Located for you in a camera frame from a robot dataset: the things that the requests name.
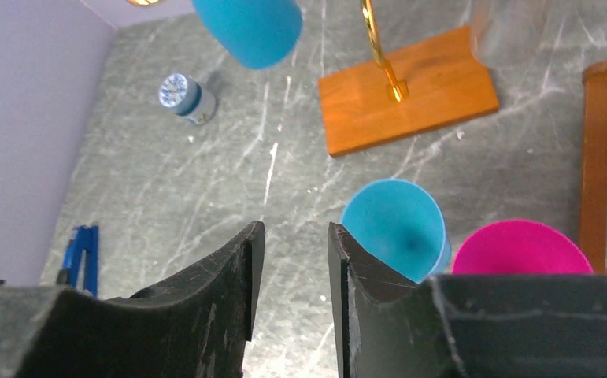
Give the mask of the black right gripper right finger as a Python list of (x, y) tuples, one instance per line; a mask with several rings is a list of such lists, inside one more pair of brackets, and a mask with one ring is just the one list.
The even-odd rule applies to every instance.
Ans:
[(607, 276), (414, 283), (328, 226), (341, 377), (607, 377)]

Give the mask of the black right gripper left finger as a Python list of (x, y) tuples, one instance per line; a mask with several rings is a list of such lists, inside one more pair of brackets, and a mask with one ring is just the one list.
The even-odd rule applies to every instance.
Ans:
[(240, 377), (265, 225), (129, 298), (0, 284), (0, 377)]

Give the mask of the pink wine glass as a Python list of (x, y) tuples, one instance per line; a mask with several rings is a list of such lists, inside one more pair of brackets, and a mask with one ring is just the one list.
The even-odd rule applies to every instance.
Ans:
[(525, 219), (500, 220), (460, 246), (453, 274), (592, 274), (586, 255), (562, 232)]

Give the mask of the light blue wine glass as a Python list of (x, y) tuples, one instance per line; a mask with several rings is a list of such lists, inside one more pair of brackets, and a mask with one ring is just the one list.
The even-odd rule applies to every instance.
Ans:
[(442, 273), (451, 259), (438, 203), (408, 180), (366, 184), (347, 202), (340, 224), (373, 257), (417, 284)]

